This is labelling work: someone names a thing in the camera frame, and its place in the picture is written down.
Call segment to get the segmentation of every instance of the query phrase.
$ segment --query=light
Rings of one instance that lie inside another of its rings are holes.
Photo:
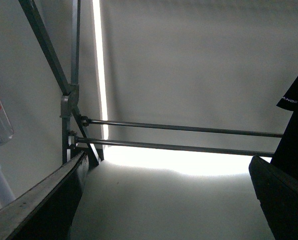
[[[104,158],[132,168],[164,169],[191,176],[228,176],[248,174],[252,156],[111,146],[104,150]]]
[[[101,104],[101,118],[102,120],[108,120],[107,110],[107,96],[106,96],[106,82],[105,82],[105,64],[104,64],[104,48],[103,48],[103,34],[101,28],[101,11],[100,0],[93,0],[93,19],[94,19],[94,37],[96,44],[96,59],[97,59],[97,71],[99,80],[99,92],[100,92],[100,104]],[[103,138],[105,140],[109,137],[108,125],[103,125]]]

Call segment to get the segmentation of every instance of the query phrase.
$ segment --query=white lettering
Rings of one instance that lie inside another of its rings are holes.
[[[286,98],[286,97],[282,97],[282,99],[283,100],[286,100],[286,101],[288,101],[288,102],[290,102],[290,103],[293,103],[293,104],[296,104],[296,103],[298,103],[298,101],[296,101],[296,100],[292,100],[292,99],[289,99],[289,98]]]

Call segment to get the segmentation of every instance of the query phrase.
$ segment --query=metal rod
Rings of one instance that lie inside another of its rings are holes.
[[[71,40],[71,84],[79,83],[81,0],[72,0],[72,40]]]
[[[245,156],[258,155],[261,157],[269,157],[269,158],[271,158],[274,154],[273,152],[263,152],[263,151],[248,151],[248,150],[211,148],[211,147],[200,147],[200,146],[169,145],[169,144],[156,144],[156,143],[133,142],[133,141],[103,140],[103,139],[83,138],[83,137],[78,137],[77,142],[85,143],[85,144],[92,143],[92,144],[99,144],[99,145],[124,146],[124,147],[148,148],[148,149],[166,149],[166,150],[203,152],[203,153],[215,153],[215,154],[233,154],[233,155],[245,155]]]
[[[47,59],[53,75],[62,91],[63,95],[70,93],[70,86],[60,65],[59,59],[49,38],[44,22],[41,19],[35,1],[33,0],[19,0],[19,3],[27,17],[30,26],[40,44],[40,47]]]
[[[120,127],[166,129],[166,130],[178,130],[178,131],[214,133],[214,134],[259,136],[259,137],[269,137],[269,138],[282,138],[283,136],[283,134],[271,133],[271,132],[229,130],[229,129],[192,127],[192,126],[175,126],[175,125],[151,124],[151,123],[140,123],[140,122],[105,121],[105,120],[95,120],[95,119],[88,119],[87,122],[89,124],[105,124],[105,125],[120,126]]]

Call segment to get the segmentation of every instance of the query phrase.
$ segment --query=white floor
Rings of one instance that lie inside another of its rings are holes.
[[[109,147],[105,158],[87,177],[72,240],[274,240],[251,157]]]

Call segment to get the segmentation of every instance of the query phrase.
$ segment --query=white wall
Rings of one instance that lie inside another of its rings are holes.
[[[115,84],[107,95],[115,95],[120,116],[112,120],[284,132],[291,113],[276,104],[298,75],[298,7],[288,1],[101,2]],[[279,143],[115,130],[128,141],[202,147],[272,152]]]
[[[71,1],[35,2],[70,81]],[[98,118],[91,26],[90,3],[82,1],[79,107]],[[0,163],[16,197],[61,166],[61,95],[19,2],[0,0],[0,97],[14,128],[13,139],[0,147]],[[92,128],[91,134],[100,136],[100,129]]]
[[[14,128],[0,163],[16,197],[61,166],[60,97],[19,2],[0,0],[0,98]]]

